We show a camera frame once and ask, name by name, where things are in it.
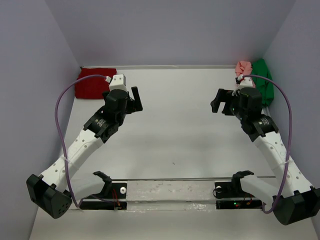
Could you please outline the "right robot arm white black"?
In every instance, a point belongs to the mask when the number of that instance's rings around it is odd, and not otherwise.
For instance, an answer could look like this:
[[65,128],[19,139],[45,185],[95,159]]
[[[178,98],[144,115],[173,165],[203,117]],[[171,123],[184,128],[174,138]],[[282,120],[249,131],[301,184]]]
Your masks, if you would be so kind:
[[317,215],[320,210],[320,190],[314,187],[299,170],[291,157],[287,157],[279,129],[273,119],[262,113],[262,95],[251,87],[232,91],[220,88],[210,103],[217,113],[224,103],[222,113],[239,119],[242,130],[260,150],[279,186],[259,179],[252,171],[238,171],[230,182],[216,187],[218,199],[242,197],[244,194],[258,198],[263,208],[272,208],[276,219],[289,225]]

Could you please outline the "green t shirt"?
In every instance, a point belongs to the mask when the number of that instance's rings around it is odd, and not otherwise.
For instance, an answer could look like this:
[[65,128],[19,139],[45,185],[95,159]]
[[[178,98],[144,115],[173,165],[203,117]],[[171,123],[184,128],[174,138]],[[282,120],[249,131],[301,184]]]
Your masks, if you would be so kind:
[[[272,80],[272,75],[263,58],[253,62],[251,66],[252,75],[257,75]],[[259,77],[253,77],[252,80],[255,83],[255,87],[259,90],[259,92],[262,95],[262,105],[264,107],[268,107],[274,100],[274,85],[269,81]]]

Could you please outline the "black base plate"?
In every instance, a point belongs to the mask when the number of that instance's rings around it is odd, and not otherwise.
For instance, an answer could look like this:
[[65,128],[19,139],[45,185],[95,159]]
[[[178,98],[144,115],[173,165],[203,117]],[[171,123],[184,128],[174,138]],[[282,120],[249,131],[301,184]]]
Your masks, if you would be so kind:
[[102,179],[104,184],[98,193],[81,200],[79,208],[81,210],[126,210],[128,183],[126,181],[113,181],[101,171],[96,171],[93,175]]
[[240,180],[246,176],[254,175],[249,170],[238,171],[232,175],[230,181],[214,183],[212,195],[216,198],[217,210],[249,210],[262,209],[262,201],[252,194],[242,190]]

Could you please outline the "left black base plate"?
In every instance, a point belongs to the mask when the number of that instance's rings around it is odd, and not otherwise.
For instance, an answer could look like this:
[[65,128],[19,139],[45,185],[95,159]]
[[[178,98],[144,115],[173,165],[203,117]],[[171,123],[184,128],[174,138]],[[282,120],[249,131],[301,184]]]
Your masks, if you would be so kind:
[[98,193],[81,200],[79,208],[81,210],[126,210],[128,183],[126,181],[113,181],[101,171],[96,171],[93,175],[102,179],[104,184]]

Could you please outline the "aluminium rail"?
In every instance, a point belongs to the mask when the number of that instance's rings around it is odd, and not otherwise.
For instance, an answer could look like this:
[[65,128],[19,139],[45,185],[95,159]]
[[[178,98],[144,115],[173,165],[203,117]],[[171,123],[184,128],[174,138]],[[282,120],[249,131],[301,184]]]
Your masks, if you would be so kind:
[[227,177],[186,177],[186,178],[112,178],[113,181],[222,181],[231,180]]

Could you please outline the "folded red t shirt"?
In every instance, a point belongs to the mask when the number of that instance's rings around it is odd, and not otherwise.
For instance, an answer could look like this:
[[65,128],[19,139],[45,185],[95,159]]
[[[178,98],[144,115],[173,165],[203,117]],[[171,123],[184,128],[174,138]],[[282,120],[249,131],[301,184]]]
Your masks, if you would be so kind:
[[[115,68],[82,68],[78,80],[91,75],[102,75],[112,78],[117,74]],[[109,92],[109,83],[102,77],[90,77],[74,86],[75,97],[85,100],[103,99],[103,93]]]

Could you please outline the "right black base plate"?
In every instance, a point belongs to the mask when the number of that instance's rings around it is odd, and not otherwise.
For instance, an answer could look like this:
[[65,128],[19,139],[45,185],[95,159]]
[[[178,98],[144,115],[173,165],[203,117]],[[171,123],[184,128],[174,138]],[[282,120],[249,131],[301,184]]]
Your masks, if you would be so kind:
[[242,190],[240,180],[246,176],[254,175],[249,170],[238,171],[232,175],[230,181],[214,183],[212,195],[216,198],[217,210],[249,210],[262,209],[262,201],[252,194]]

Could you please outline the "pink t shirt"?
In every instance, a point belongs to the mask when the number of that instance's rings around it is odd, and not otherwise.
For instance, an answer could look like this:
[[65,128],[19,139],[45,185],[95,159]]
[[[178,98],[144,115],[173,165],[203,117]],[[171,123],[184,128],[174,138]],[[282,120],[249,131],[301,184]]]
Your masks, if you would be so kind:
[[249,61],[239,61],[235,67],[235,76],[246,76],[252,73],[252,64]]

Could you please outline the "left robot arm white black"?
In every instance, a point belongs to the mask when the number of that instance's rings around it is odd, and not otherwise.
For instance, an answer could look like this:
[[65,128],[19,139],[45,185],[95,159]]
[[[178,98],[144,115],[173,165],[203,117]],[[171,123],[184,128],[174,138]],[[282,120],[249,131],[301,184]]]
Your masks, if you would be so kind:
[[31,201],[53,219],[63,216],[72,203],[80,203],[87,197],[101,199],[116,194],[112,179],[101,171],[80,181],[72,182],[71,179],[119,130],[126,115],[143,110],[138,88],[134,86],[131,91],[133,96],[122,89],[104,92],[104,105],[84,124],[70,147],[40,175],[32,174],[26,180]]

